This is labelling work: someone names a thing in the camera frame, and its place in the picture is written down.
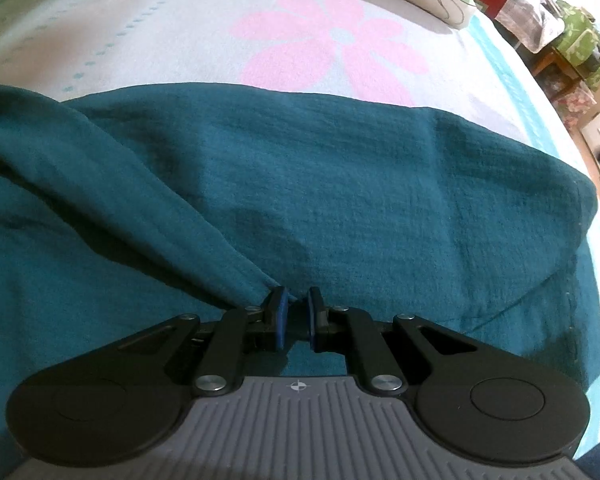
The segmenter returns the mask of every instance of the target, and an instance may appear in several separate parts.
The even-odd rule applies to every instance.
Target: round black pad
[[[57,465],[103,466],[145,452],[190,408],[190,388],[165,366],[197,325],[176,320],[31,376],[8,400],[11,434],[29,455]]]
[[[531,383],[500,377],[476,384],[471,390],[471,401],[485,415],[525,420],[542,410],[544,395]]]

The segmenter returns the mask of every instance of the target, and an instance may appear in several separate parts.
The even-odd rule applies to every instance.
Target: floor
[[[584,140],[584,137],[580,133],[579,130],[574,131],[571,134],[571,139],[575,143],[580,155],[582,156],[584,163],[587,167],[587,171],[589,171],[589,176],[593,180],[593,183],[596,185],[596,189],[598,190],[598,197],[600,199],[600,169],[596,164],[596,160],[591,153],[591,150],[587,146],[587,143]]]

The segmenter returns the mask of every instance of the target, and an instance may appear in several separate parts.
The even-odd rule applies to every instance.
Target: light blue dotted line
[[[78,5],[78,0],[74,0],[72,2],[70,2],[68,4],[69,7],[75,7]],[[60,10],[56,10],[56,13],[53,14],[52,16],[50,16],[47,21],[49,22],[54,22],[58,19],[60,14],[65,14],[67,12],[67,9],[60,9]],[[34,30],[36,31],[40,31],[40,30],[45,30],[46,28],[48,28],[48,25],[45,25],[44,23],[37,25]],[[35,39],[35,36],[27,36],[26,38],[23,38],[22,42],[14,47],[14,49],[11,51],[12,54],[15,52],[20,52],[24,49],[25,43],[28,43],[29,41],[33,41]],[[13,56],[7,56],[5,59],[3,59],[0,64],[1,65],[7,65],[9,63],[11,63],[11,61],[13,61]]]
[[[136,28],[136,25],[134,25],[134,23],[141,23],[141,22],[143,22],[144,19],[147,16],[151,16],[154,13],[154,11],[156,11],[156,10],[158,10],[160,8],[160,7],[157,7],[157,6],[163,5],[167,1],[168,0],[159,0],[156,4],[154,4],[153,6],[149,7],[149,9],[147,11],[142,12],[140,14],[140,17],[133,19],[131,23],[125,25],[125,28],[123,30],[117,32],[116,36],[119,37],[119,38],[122,38],[123,36],[126,36],[128,33],[132,32],[132,30],[134,28]],[[112,48],[112,47],[114,47],[114,46],[115,46],[115,43],[107,43],[105,45],[105,48],[102,49],[102,50],[97,51],[95,53],[95,55],[99,56],[99,57],[104,56],[107,53],[107,50],[110,49],[110,48]],[[94,60],[88,60],[88,61],[86,61],[84,63],[84,66],[94,66],[94,65],[96,65],[96,62]],[[80,79],[82,79],[84,77],[84,75],[85,75],[84,72],[77,72],[77,73],[74,74],[73,79],[80,80]],[[68,86],[65,86],[64,88],[62,88],[63,92],[72,92],[74,90],[75,90],[75,87],[73,85],[68,85]]]

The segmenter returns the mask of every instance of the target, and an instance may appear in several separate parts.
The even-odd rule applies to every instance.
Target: gray ribbed plate
[[[128,462],[73,469],[29,460],[9,480],[590,480],[567,458],[508,469],[432,441],[399,400],[351,377],[245,378],[198,400],[181,428]]]

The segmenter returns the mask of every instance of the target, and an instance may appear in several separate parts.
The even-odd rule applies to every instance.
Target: bed
[[[176,82],[438,108],[586,173],[541,89],[480,13],[454,30],[404,0],[0,0],[2,85],[66,101]],[[600,206],[587,244],[600,298]],[[577,455],[600,442],[600,376],[587,396]]]

